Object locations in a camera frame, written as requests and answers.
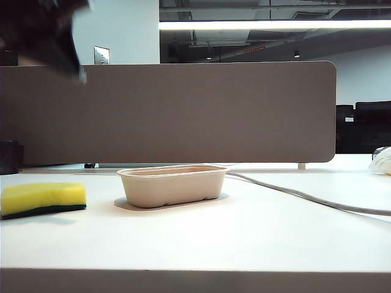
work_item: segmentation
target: blurry dark object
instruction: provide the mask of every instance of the blurry dark object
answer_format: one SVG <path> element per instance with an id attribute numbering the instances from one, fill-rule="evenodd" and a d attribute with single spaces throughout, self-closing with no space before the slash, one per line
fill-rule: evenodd
<path id="1" fill-rule="evenodd" d="M 85 163 L 84 168 L 85 169 L 93 169 L 93 168 L 95 168 L 95 163 Z"/>
<path id="2" fill-rule="evenodd" d="M 88 0 L 0 0 L 0 51 L 17 52 L 84 79 L 72 14 Z"/>
<path id="3" fill-rule="evenodd" d="M 0 49 L 0 66 L 17 66 L 18 54 L 11 51 L 2 51 Z"/>
<path id="4" fill-rule="evenodd" d="M 391 145 L 391 101 L 357 102 L 354 121 L 345 121 L 348 109 L 353 105 L 337 106 L 337 154 L 373 154 Z"/>
<path id="5" fill-rule="evenodd" d="M 15 140 L 0 140 L 0 175 L 15 174 L 23 161 L 23 146 Z"/>
<path id="6" fill-rule="evenodd" d="M 372 154 L 372 160 L 382 151 L 385 150 L 386 148 L 389 148 L 389 146 L 384 146 L 382 148 L 377 148 Z"/>

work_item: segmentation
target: black office chair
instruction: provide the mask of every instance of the black office chair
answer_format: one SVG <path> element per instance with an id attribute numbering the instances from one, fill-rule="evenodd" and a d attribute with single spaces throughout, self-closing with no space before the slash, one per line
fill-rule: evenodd
<path id="1" fill-rule="evenodd" d="M 391 122 L 391 101 L 357 102 L 355 122 Z"/>
<path id="2" fill-rule="evenodd" d="M 345 122 L 346 117 L 353 118 L 354 116 L 353 105 L 337 105 L 336 111 L 337 111 L 337 115 L 336 115 L 337 122 Z"/>

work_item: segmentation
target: cable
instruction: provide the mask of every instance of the cable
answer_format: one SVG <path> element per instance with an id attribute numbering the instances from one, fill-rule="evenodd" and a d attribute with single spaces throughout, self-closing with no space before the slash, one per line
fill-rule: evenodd
<path id="1" fill-rule="evenodd" d="M 250 183 L 258 184 L 258 185 L 261 185 L 261 186 L 264 186 L 264 187 L 267 187 L 267 188 L 271 188 L 271 189 L 274 189 L 274 190 L 285 192 L 286 194 L 292 194 L 294 196 L 301 197 L 301 198 L 303 198 L 305 200 L 309 200 L 309 201 L 313 201 L 315 203 L 319 203 L 319 204 L 323 204 L 325 206 L 329 206 L 330 208 L 341 209 L 341 210 L 344 210 L 344 211 L 351 211 L 351 212 L 361 212 L 363 214 L 388 215 L 388 216 L 391 216 L 391 211 L 388 211 L 388 210 L 385 210 L 385 209 L 365 209 L 365 208 L 358 208 L 356 206 L 347 206 L 345 204 L 334 203 L 332 201 L 322 200 L 320 198 L 313 197 L 312 195 L 306 194 L 306 193 L 298 191 L 298 190 L 289 189 L 289 188 L 285 188 L 285 187 L 280 187 L 280 186 L 272 185 L 272 184 L 269 184 L 269 183 L 264 183 L 264 182 L 261 182 L 261 181 L 258 181 L 258 180 L 255 180 L 255 179 L 252 179 L 250 177 L 246 177 L 244 175 L 240 175 L 240 174 L 237 174 L 237 173 L 227 172 L 227 175 L 240 177 L 240 178 L 245 179 L 246 181 L 248 181 Z"/>

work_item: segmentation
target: office desk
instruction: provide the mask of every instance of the office desk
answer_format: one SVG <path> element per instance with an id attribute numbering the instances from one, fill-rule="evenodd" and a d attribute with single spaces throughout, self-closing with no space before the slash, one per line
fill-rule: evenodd
<path id="1" fill-rule="evenodd" d="M 370 174 L 370 160 L 231 168 L 327 200 L 391 209 L 391 176 Z M 387 217 L 234 178 L 216 200 L 155 209 L 129 205 L 113 174 L 21 173 L 2 176 L 1 187 L 37 181 L 85 184 L 87 209 L 2 221 L 2 292 L 391 291 Z"/>

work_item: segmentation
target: light switch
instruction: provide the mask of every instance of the light switch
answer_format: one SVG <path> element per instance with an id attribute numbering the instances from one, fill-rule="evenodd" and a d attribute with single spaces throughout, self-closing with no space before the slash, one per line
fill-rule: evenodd
<path id="1" fill-rule="evenodd" d="M 99 46 L 93 47 L 93 62 L 95 65 L 110 64 L 110 50 Z"/>

